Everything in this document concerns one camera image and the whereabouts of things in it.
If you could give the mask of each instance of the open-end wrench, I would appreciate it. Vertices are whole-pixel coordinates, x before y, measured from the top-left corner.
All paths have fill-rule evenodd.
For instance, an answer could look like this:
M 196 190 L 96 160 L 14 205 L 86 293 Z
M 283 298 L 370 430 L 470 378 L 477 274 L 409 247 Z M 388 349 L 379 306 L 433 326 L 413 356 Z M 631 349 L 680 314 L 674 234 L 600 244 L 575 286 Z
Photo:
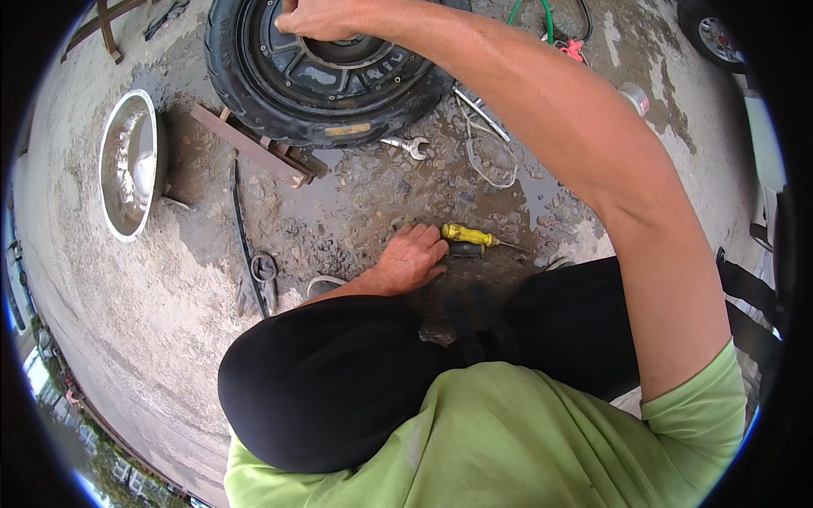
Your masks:
M 424 160 L 428 157 L 425 152 L 420 151 L 420 145 L 429 143 L 429 140 L 425 137 L 417 137 L 412 141 L 403 140 L 399 137 L 384 137 L 378 141 L 386 143 L 387 145 L 403 148 L 415 160 Z

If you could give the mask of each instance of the stainless steel bowl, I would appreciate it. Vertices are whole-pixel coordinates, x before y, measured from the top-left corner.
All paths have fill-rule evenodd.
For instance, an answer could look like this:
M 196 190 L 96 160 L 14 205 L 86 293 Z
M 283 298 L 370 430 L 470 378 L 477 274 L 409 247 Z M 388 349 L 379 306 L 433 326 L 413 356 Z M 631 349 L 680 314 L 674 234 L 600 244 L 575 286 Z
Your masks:
M 150 95 L 127 92 L 113 108 L 99 150 L 99 188 L 107 227 L 130 242 L 141 234 L 167 172 L 166 133 Z

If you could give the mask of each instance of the right hand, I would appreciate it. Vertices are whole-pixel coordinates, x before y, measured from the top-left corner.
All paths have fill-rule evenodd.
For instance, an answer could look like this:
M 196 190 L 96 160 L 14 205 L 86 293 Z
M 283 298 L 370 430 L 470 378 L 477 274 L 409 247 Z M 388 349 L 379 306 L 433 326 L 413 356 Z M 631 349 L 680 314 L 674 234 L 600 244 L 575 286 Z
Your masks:
M 282 33 L 296 33 L 317 41 L 340 41 L 359 33 L 354 21 L 378 2 L 370 0 L 283 0 L 274 25 Z
M 379 262 L 369 270 L 392 296 L 415 291 L 446 271 L 437 264 L 449 252 L 437 226 L 404 226 L 389 241 Z

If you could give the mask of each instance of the screwdriver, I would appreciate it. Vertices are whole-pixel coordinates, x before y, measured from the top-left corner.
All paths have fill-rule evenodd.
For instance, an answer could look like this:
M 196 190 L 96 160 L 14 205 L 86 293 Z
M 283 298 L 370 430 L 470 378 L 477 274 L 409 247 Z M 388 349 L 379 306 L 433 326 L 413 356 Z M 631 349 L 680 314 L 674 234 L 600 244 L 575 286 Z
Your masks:
M 509 247 L 514 247 L 515 249 L 531 252 L 530 250 L 524 249 L 518 245 L 501 241 L 491 233 L 484 233 L 476 229 L 464 228 L 458 224 L 443 224 L 443 228 L 441 228 L 441 235 L 447 240 L 469 241 L 473 244 L 485 245 L 486 247 L 508 245 Z

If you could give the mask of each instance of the green t-shirt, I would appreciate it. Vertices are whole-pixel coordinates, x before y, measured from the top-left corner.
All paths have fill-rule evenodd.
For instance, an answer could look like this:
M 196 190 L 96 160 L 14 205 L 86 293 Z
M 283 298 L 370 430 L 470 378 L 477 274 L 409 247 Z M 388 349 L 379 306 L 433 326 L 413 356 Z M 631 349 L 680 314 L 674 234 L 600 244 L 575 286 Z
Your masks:
M 286 473 L 232 434 L 225 488 L 232 508 L 695 506 L 737 452 L 745 405 L 731 342 L 643 404 L 643 421 L 542 372 L 479 363 L 438 376 L 356 470 Z

